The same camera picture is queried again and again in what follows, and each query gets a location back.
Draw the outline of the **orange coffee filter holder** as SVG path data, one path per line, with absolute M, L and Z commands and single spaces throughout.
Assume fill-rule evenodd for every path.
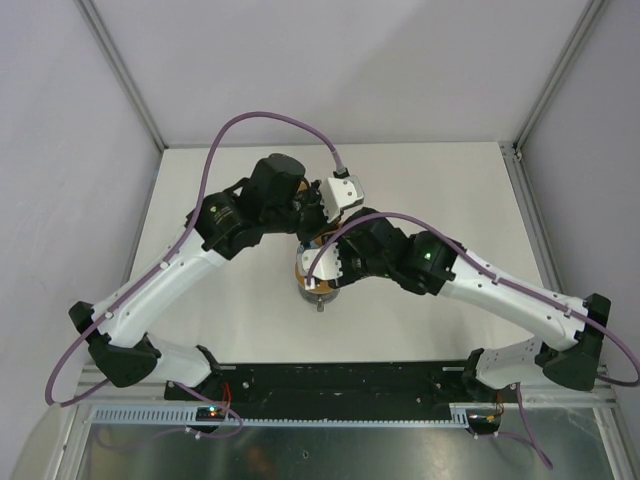
M 325 214 L 319 186 L 319 181 L 313 183 L 303 181 L 296 193 L 295 200 L 299 208 L 297 210 L 298 220 L 295 234 L 303 244 L 310 243 L 322 235 L 335 231 L 341 219 L 340 216 L 334 220 L 328 219 Z

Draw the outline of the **wooden ring dripper stand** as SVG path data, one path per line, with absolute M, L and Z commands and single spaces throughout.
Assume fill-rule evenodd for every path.
M 329 293 L 335 292 L 335 289 L 332 288 L 327 281 L 317 281 L 314 287 L 311 288 L 306 283 L 306 278 L 303 276 L 302 271 L 298 265 L 294 267 L 294 273 L 298 282 L 298 286 L 301 288 L 303 293 L 310 293 L 314 295 L 328 295 Z

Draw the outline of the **glass coffee server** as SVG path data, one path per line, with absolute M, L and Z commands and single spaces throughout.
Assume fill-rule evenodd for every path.
M 324 312 L 326 305 L 333 302 L 340 293 L 339 289 L 330 290 L 325 293 L 305 290 L 303 287 L 299 287 L 298 290 L 301 298 L 308 304 L 313 305 L 318 313 Z

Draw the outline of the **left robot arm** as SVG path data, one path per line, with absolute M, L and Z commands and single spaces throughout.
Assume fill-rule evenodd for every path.
M 176 241 L 155 265 L 96 304 L 76 303 L 69 315 L 106 379 L 125 388 L 144 379 L 179 382 L 197 398 L 221 387 L 213 355 L 153 338 L 150 326 L 177 298 L 266 234 L 310 242 L 337 226 L 362 200 L 348 173 L 310 182 L 305 167 L 284 154 L 259 160 L 251 176 L 198 199 Z

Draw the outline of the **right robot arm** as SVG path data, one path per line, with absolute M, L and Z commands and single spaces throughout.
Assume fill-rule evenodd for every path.
M 341 263 L 333 285 L 367 277 L 389 279 L 417 295 L 464 302 L 531 333 L 531 338 L 498 349 L 479 348 L 467 359 L 463 393 L 484 401 L 496 390 L 545 378 L 587 392 L 598 373 L 610 301 L 586 299 L 524 284 L 430 230 L 407 235 L 371 208 L 349 217 L 334 247 Z

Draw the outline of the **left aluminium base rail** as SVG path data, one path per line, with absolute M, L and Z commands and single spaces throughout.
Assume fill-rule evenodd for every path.
M 94 366 L 85 366 L 81 372 L 75 394 L 80 395 L 92 387 L 97 386 L 106 377 Z M 134 400 L 161 400 L 164 398 L 165 383 L 158 381 L 143 380 L 133 386 L 118 388 L 109 383 L 96 392 L 92 393 L 88 399 L 93 401 L 134 401 Z

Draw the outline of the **left aluminium frame post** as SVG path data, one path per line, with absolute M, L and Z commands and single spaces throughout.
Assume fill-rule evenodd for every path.
M 162 154 L 167 144 L 96 3 L 91 0 L 74 0 L 73 3 L 147 136 Z

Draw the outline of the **aluminium frame post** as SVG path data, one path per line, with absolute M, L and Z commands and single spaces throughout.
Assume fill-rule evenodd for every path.
M 583 12 L 546 78 L 542 90 L 536 97 L 522 127 L 512 142 L 512 147 L 516 152 L 524 148 L 542 121 L 609 4 L 610 2 L 607 0 L 590 0 L 586 3 Z
M 91 0 L 74 0 L 73 3 L 147 136 L 162 154 L 167 144 L 96 3 Z

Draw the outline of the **right aluminium side rail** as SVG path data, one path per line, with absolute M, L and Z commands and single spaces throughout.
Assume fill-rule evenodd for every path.
M 516 152 L 511 141 L 499 143 L 505 167 L 534 253 L 543 285 L 564 292 L 562 277 L 549 241 L 536 196 L 525 169 L 524 156 Z M 614 479 L 637 479 L 639 457 L 631 445 L 619 404 L 601 408 L 559 408 L 566 412 L 570 425 L 591 439 L 606 455 L 604 467 Z

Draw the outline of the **right aluminium frame post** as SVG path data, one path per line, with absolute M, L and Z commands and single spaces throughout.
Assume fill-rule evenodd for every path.
M 607 0 L 590 0 L 586 3 L 583 12 L 546 78 L 542 90 L 536 97 L 522 127 L 512 142 L 512 147 L 516 152 L 524 148 L 542 121 L 609 4 L 610 2 Z

